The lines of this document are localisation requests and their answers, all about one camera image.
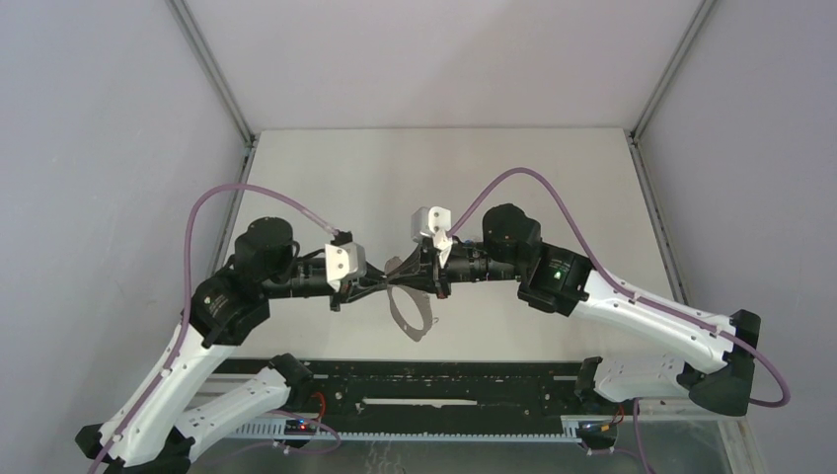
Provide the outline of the metal oval keyring plate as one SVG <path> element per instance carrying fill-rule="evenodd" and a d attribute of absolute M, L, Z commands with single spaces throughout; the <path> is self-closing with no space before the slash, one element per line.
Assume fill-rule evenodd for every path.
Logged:
<path fill-rule="evenodd" d="M 386 288 L 392 320 L 411 341 L 419 343 L 438 322 L 427 294 L 403 285 Z"/>

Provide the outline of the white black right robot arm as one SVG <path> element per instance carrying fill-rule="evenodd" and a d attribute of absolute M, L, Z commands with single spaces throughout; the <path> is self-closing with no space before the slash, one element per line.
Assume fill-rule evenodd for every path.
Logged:
<path fill-rule="evenodd" d="M 531 308 L 608 324 L 661 345 L 662 354 L 634 361 L 586 359 L 573 388 L 583 411 L 645 397 L 687 398 L 731 417 L 752 405 L 757 314 L 702 315 L 624 282 L 613 285 L 589 258 L 544 242 L 540 223 L 511 203 L 484 215 L 477 242 L 451 236 L 450 212 L 441 207 L 420 208 L 414 227 L 416 249 L 385 273 L 392 285 L 442 299 L 455 282 L 515 280 L 518 298 Z"/>

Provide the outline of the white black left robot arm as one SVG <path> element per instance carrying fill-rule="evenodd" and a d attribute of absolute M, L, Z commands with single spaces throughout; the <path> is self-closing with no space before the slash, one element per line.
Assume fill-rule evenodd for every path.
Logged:
<path fill-rule="evenodd" d="M 311 401 L 312 372 L 282 354 L 235 389 L 190 406 L 206 379 L 269 318 L 272 300 L 325 296 L 339 306 L 387 282 L 347 232 L 302 254 L 289 222 L 253 221 L 227 264 L 191 289 L 181 322 L 151 372 L 108 421 L 83 427 L 77 446 L 109 473 L 187 472 L 248 420 L 275 409 L 300 411 Z"/>

